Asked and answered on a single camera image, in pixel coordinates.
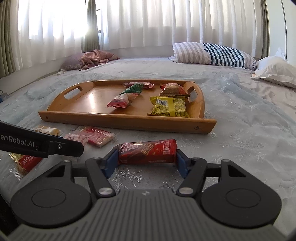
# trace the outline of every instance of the pink blanket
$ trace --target pink blanket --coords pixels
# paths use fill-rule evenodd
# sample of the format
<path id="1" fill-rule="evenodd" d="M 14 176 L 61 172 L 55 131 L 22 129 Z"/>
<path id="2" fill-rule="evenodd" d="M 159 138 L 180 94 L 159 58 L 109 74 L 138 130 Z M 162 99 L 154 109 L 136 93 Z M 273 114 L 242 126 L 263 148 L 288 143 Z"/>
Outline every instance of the pink blanket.
<path id="1" fill-rule="evenodd" d="M 108 63 L 111 60 L 119 59 L 116 54 L 109 53 L 107 51 L 95 49 L 92 52 L 85 53 L 80 62 L 82 63 L 80 70 L 86 70 L 91 67 Z"/>

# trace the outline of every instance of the window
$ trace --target window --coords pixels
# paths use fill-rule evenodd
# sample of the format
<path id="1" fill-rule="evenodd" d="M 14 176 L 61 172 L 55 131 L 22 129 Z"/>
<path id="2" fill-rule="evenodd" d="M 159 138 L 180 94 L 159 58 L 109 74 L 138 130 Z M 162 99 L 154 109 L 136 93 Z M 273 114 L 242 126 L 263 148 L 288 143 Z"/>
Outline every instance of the window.
<path id="1" fill-rule="evenodd" d="M 98 24 L 98 34 L 101 33 L 101 8 L 100 2 L 101 0 L 96 0 L 96 22 Z"/>

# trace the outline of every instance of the gray drape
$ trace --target gray drape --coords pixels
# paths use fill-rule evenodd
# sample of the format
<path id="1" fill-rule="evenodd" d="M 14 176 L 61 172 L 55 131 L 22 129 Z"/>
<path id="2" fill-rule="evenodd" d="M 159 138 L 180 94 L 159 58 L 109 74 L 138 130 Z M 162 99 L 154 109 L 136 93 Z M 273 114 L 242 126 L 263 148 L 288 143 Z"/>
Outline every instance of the gray drape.
<path id="1" fill-rule="evenodd" d="M 94 49 L 100 49 L 95 0 L 88 0 L 87 24 L 89 29 L 84 36 L 83 52 L 90 52 Z"/>
<path id="2" fill-rule="evenodd" d="M 261 0 L 262 18 L 263 18 L 263 48 L 261 58 L 265 58 L 269 55 L 269 26 L 266 0 Z"/>
<path id="3" fill-rule="evenodd" d="M 15 71 L 10 41 L 11 0 L 0 3 L 0 78 Z"/>

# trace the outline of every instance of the black and white stripes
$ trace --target black and white stripes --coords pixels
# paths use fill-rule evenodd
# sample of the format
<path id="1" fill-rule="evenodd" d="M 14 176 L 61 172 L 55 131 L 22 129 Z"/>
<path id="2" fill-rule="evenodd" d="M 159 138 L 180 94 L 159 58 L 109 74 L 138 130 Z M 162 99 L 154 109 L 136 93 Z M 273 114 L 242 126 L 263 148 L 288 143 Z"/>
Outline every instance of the black and white stripes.
<path id="1" fill-rule="evenodd" d="M 195 42 L 175 43 L 173 49 L 177 63 L 233 66 L 256 70 L 256 60 L 238 49 Z"/>

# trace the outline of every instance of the bed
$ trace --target bed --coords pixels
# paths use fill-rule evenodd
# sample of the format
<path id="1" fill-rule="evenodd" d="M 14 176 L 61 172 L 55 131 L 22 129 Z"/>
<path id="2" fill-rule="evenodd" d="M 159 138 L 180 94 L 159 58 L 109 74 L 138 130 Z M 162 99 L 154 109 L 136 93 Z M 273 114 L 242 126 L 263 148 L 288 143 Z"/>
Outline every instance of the bed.
<path id="1" fill-rule="evenodd" d="M 218 163 L 230 159 L 273 188 L 282 199 L 282 211 L 275 226 L 288 234 L 296 226 L 296 91 L 250 78 L 253 71 L 228 66 L 177 64 L 167 58 L 129 58 L 111 61 L 85 71 L 67 71 L 38 80 L 0 104 L 0 119 L 32 129 L 42 124 L 61 129 L 64 134 L 78 126 L 43 122 L 38 111 L 46 110 L 64 89 L 88 80 L 172 79 L 200 85 L 205 97 L 205 118 L 217 124 L 208 135 L 133 131 L 121 129 L 102 148 L 87 145 L 78 163 L 104 156 L 123 142 L 176 139 L 178 148 L 189 157 Z M 0 152 L 0 193 L 9 203 L 13 194 L 64 156 L 41 161 L 23 179 L 14 175 L 9 153 Z M 122 188 L 172 188 L 182 178 L 171 164 L 120 166 L 109 179 L 116 191 Z M 87 180 L 75 182 L 88 188 Z M 217 182 L 206 180 L 206 186 Z"/>

